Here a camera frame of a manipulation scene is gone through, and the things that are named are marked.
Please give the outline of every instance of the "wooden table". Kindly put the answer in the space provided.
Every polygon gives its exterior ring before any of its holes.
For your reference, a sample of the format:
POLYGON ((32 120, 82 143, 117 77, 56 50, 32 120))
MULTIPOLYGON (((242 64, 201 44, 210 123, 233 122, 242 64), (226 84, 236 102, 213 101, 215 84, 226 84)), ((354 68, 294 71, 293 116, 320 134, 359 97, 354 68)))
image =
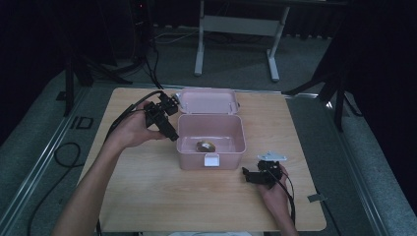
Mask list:
MULTIPOLYGON (((110 124, 130 104, 153 89, 117 88, 109 101, 82 176, 91 166, 110 124)), ((176 90, 166 89, 171 94, 176 90)), ((254 184, 245 182, 241 167, 258 171, 257 155, 268 150, 286 155, 282 162, 294 185, 296 227, 326 228, 285 98, 278 93, 236 92, 238 115, 247 143, 236 170, 182 170, 174 142, 149 141, 123 151, 101 209, 103 231, 275 231, 278 230, 254 184)), ((180 113, 169 117, 177 127, 180 113)))

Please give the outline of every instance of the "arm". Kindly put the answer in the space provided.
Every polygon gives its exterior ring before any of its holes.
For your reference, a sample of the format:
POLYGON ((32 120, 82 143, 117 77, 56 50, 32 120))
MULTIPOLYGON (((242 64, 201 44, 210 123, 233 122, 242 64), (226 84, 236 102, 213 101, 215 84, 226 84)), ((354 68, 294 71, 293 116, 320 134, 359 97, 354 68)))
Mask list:
POLYGON ((111 133, 59 216, 52 235, 90 235, 93 232, 104 193, 122 151, 148 140, 165 138, 158 131, 148 130, 145 123, 145 113, 137 111, 111 133))
MULTIPOLYGON (((286 169, 282 165, 280 167, 282 172, 288 175, 286 169)), ((282 175, 279 180, 285 188, 286 175, 282 175)), ((275 222, 281 231, 281 235, 298 235, 297 229, 295 228, 288 211, 288 197, 282 187, 278 184, 275 184, 271 189, 268 189, 265 185, 258 185, 257 187, 264 199, 265 205, 275 219, 275 222)))

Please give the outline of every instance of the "wire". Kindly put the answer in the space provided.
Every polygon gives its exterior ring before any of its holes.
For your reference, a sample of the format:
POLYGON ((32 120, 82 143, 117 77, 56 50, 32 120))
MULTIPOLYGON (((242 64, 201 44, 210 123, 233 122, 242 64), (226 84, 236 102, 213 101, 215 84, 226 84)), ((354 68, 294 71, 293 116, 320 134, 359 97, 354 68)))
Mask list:
POLYGON ((159 81, 157 80, 157 77, 156 77, 156 66, 157 66, 157 63, 158 63, 158 60, 159 60, 159 52, 156 49, 154 51, 156 53, 156 61, 155 61, 155 64, 153 66, 153 69, 150 67, 148 57, 145 56, 145 62, 147 63, 147 67, 148 67, 149 72, 147 72, 145 70, 144 71, 145 71, 145 73, 147 73, 150 76, 150 79, 152 80, 152 82, 155 84, 155 86, 158 89, 163 89, 163 86, 159 83, 159 81))
POLYGON ((37 213, 37 211, 39 210, 39 208, 42 206, 42 204, 43 204, 43 202, 47 199, 47 197, 52 193, 52 191, 59 185, 59 183, 61 183, 61 181, 70 173, 70 171, 73 169, 73 168, 76 168, 76 167, 80 167, 80 166, 84 166, 84 163, 81 163, 81 164, 77 164, 77 162, 78 162, 78 160, 80 159, 80 156, 81 156, 81 148, 80 148, 80 146, 77 144, 77 143, 74 143, 74 142, 68 142, 68 143, 65 143, 65 144, 63 144, 63 145, 60 145, 54 152, 53 152, 53 155, 54 155, 54 159, 55 159, 55 161, 56 161, 56 163, 58 164, 58 165, 60 165, 60 166, 62 166, 62 167, 65 167, 65 168, 68 168, 67 169, 67 171, 65 171, 65 173, 58 179, 58 181, 56 181, 55 182, 55 184, 52 186, 52 188, 51 189, 49 189, 49 191, 45 194, 45 196, 43 196, 43 198, 40 200, 40 202, 36 205, 36 207, 34 208, 34 210, 33 210, 33 212, 31 213, 31 215, 30 215, 30 220, 29 220, 29 223, 28 223, 28 231, 27 231, 27 235, 28 236, 30 236, 31 235, 31 225, 32 225, 32 223, 33 223, 33 220, 34 220, 34 217, 35 217, 35 215, 36 215, 36 213, 37 213), (77 154, 76 154, 76 157, 74 158, 74 161, 70 164, 70 165, 68 165, 68 164, 65 164, 65 163, 63 163, 61 160, 59 160, 59 157, 58 157, 58 151, 61 149, 61 148, 63 148, 63 147, 65 147, 65 146, 74 146, 74 147, 76 147, 77 148, 77 154))
POLYGON ((205 34, 205 40, 213 41, 216 44, 244 44, 244 43, 257 43, 265 38, 262 35, 248 35, 246 39, 237 39, 235 33, 228 32, 210 32, 205 34), (222 36, 225 40, 219 40, 213 36, 222 36))
POLYGON ((127 78, 127 77, 130 77, 130 76, 135 75, 136 73, 140 72, 141 70, 142 70, 142 67, 141 67, 141 68, 137 68, 135 71, 132 71, 132 72, 131 72, 131 73, 129 73, 129 74, 126 74, 126 75, 121 75, 121 77, 122 77, 122 78, 127 78))
MULTIPOLYGON (((316 188, 316 192, 318 194, 320 194, 319 189, 315 186, 316 188)), ((337 235, 341 235, 340 229, 337 226, 336 220, 333 217, 333 214, 331 213, 330 209, 328 208, 328 204, 326 203, 326 201, 322 201, 323 205, 325 206, 325 209, 328 211, 328 215, 330 216, 331 221, 333 222, 334 228, 336 229, 337 235)))
POLYGON ((267 172, 275 179, 275 183, 278 183, 279 184, 279 186, 281 186, 281 188, 284 190, 284 192, 285 192, 285 194, 287 195, 287 197, 288 197, 288 200, 289 200, 289 203, 290 203, 290 205, 291 205, 291 219, 292 219, 292 222, 294 223, 294 225, 295 225, 295 204, 294 204, 294 187, 293 187, 293 185, 292 185, 292 182, 291 182, 291 179, 288 177, 288 175, 286 175, 284 172, 281 172, 282 174, 284 174, 286 177, 287 177, 287 179, 289 180, 289 183, 290 183, 290 185, 291 185, 291 189, 292 189, 292 196, 288 193, 288 190, 285 188, 285 186, 283 186, 282 184, 281 184, 281 182, 279 182, 279 180, 269 171, 269 170, 267 170, 267 172))
POLYGON ((195 30, 195 31, 189 32, 189 33, 170 33, 170 32, 165 32, 165 33, 162 33, 162 34, 156 36, 155 38, 163 37, 165 35, 182 35, 182 36, 177 37, 175 39, 172 39, 170 41, 157 41, 156 43, 158 43, 158 44, 169 44, 169 43, 173 43, 173 42, 179 41, 179 40, 181 40, 183 38, 192 36, 192 35, 196 34, 197 32, 199 32, 199 31, 198 30, 195 30))
POLYGON ((137 111, 137 106, 139 104, 141 104, 142 102, 144 102, 146 99, 150 98, 151 96, 155 95, 155 94, 163 94, 163 91, 161 90, 156 90, 151 92, 150 94, 144 96, 143 98, 141 98, 139 101, 137 101, 135 104, 131 104, 125 111, 123 111, 122 114, 120 114, 119 117, 117 117, 116 120, 113 121, 113 123, 111 124, 110 128, 108 129, 107 135, 105 137, 105 140, 107 140, 107 138, 110 136, 110 134, 114 131, 114 129, 116 129, 116 127, 120 124, 120 122, 122 122, 129 114, 131 114, 134 111, 137 111))
POLYGON ((218 11, 215 13, 215 15, 216 16, 220 16, 221 11, 224 11, 224 13, 222 14, 222 16, 226 16, 227 15, 227 11, 229 10, 229 6, 230 6, 230 1, 224 2, 221 5, 220 9, 218 9, 218 11))
POLYGON ((100 218, 97 220, 97 225, 95 226, 95 232, 97 233, 98 236, 102 235, 100 218))

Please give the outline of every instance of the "metal stand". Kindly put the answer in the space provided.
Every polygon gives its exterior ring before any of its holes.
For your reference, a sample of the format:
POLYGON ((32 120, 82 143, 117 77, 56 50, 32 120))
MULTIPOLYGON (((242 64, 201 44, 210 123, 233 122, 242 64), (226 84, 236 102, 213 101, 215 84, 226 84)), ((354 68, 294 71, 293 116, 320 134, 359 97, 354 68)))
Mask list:
POLYGON ((244 33, 262 36, 273 36, 273 46, 267 50, 267 58, 271 79, 279 81, 279 74, 276 68, 275 52, 284 30, 285 21, 288 16, 289 7, 284 7, 280 21, 244 19, 231 17, 218 17, 205 15, 205 0, 200 1, 200 26, 199 26, 199 47, 197 49, 195 76, 203 73, 203 61, 205 46, 203 43, 205 31, 219 31, 230 33, 244 33))

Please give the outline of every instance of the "hand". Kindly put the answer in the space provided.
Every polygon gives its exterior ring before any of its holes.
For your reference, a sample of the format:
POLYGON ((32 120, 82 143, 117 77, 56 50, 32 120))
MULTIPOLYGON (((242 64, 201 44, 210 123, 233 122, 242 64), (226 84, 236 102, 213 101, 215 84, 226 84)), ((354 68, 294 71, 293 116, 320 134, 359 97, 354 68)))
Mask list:
POLYGON ((149 101, 139 104, 137 111, 132 112, 120 122, 106 142, 117 145, 120 148, 131 148, 139 146, 148 140, 165 139, 165 136, 160 132, 147 128, 146 115, 143 111, 144 106, 147 104, 149 104, 149 101))
MULTIPOLYGON (((286 189, 288 172, 285 167, 282 165, 279 166, 284 173, 279 182, 286 189)), ((288 196, 283 188, 279 184, 273 185, 271 189, 268 189, 265 185, 257 185, 257 187, 264 199, 265 205, 281 230, 281 235, 298 235, 288 210, 288 196)))

